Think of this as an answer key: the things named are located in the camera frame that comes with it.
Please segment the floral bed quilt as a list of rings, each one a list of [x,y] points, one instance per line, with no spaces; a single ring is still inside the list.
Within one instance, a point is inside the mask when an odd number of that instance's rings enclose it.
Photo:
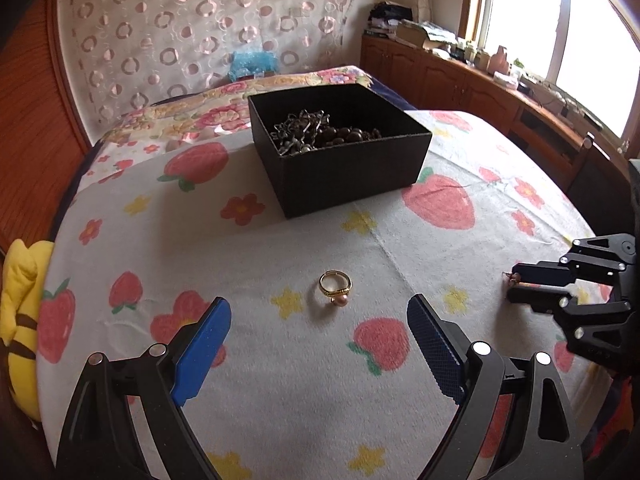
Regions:
[[[169,141],[201,140],[204,131],[215,134],[235,133],[250,125],[250,96],[332,84],[361,84],[370,88],[372,76],[357,66],[347,65],[318,72],[230,82],[174,102],[135,110],[122,118],[103,137],[103,141],[118,146],[133,146],[146,141],[160,145]]]

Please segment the navy blue blanket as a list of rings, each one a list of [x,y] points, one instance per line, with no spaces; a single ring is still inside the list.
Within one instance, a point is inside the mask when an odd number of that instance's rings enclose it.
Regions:
[[[382,96],[382,98],[386,99],[386,101],[394,104],[396,107],[401,110],[416,110],[416,107],[409,103],[405,98],[400,96],[396,91],[388,88],[381,81],[376,79],[375,77],[371,77],[371,85],[370,89],[376,93],[378,96]]]

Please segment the window with frame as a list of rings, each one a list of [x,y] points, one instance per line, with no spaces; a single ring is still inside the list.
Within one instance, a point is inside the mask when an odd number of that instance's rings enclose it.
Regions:
[[[470,0],[473,44],[576,104],[631,154],[639,140],[639,29],[622,0]]]

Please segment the yellow plush toy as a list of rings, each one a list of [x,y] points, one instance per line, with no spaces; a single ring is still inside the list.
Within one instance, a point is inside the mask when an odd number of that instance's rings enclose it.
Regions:
[[[8,352],[9,389],[17,407],[40,422],[37,392],[37,328],[40,302],[54,244],[27,247],[14,240],[2,264],[1,340]]]

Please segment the blue wrapped box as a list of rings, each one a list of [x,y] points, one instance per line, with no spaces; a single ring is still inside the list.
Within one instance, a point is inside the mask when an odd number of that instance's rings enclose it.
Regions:
[[[279,63],[272,52],[235,52],[232,55],[228,76],[232,82],[235,82],[244,78],[276,74],[278,71]]]

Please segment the metal hair comb pin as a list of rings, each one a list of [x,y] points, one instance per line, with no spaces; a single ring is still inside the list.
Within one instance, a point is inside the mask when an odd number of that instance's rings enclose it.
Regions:
[[[284,157],[323,148],[334,133],[328,113],[301,110],[297,114],[289,114],[284,122],[275,125],[269,131],[269,137],[277,153]]]

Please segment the black jewelry box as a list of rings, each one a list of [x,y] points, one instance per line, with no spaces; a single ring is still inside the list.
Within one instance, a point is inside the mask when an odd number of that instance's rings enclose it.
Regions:
[[[432,140],[427,127],[360,84],[254,94],[248,109],[255,148],[288,219],[412,185]],[[286,154],[277,126],[301,112],[325,112],[336,130],[381,136]]]

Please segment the wooden side cabinet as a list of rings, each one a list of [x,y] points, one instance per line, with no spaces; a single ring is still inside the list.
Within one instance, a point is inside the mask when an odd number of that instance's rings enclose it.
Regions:
[[[455,60],[364,34],[359,66],[420,110],[461,110],[520,148],[562,190],[574,183],[630,182],[628,164],[594,136],[580,136],[525,94]]]

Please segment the strawberry print white cloth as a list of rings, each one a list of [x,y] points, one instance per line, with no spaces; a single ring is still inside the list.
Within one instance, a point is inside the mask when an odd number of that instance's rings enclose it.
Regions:
[[[216,297],[232,323],[184,412],[228,479],[413,479],[454,416],[406,324],[421,294],[507,356],[548,353],[581,434],[610,378],[548,316],[504,300],[515,263],[555,260],[591,229],[502,133],[421,112],[418,182],[284,218],[252,135],[155,156],[87,184],[62,221],[38,326],[48,445],[92,352],[138,356]]]

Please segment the pink circle pattern curtain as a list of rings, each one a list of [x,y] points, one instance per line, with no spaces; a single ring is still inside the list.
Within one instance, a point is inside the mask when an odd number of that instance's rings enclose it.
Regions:
[[[235,55],[280,73],[336,64],[352,0],[58,0],[58,36],[88,136],[150,104],[225,84]]]

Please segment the pile of clutter on cabinet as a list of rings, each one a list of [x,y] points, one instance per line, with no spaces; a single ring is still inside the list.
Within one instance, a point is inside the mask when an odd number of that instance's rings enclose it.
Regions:
[[[458,42],[453,32],[431,22],[415,22],[412,18],[408,6],[381,1],[369,12],[366,32],[425,51],[447,49]]]

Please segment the pink bottle on counter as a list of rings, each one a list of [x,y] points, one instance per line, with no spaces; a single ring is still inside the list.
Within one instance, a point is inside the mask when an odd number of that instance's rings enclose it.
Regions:
[[[509,70],[508,51],[506,47],[499,46],[497,52],[489,60],[487,71],[491,75],[495,75],[495,73],[507,75]]]

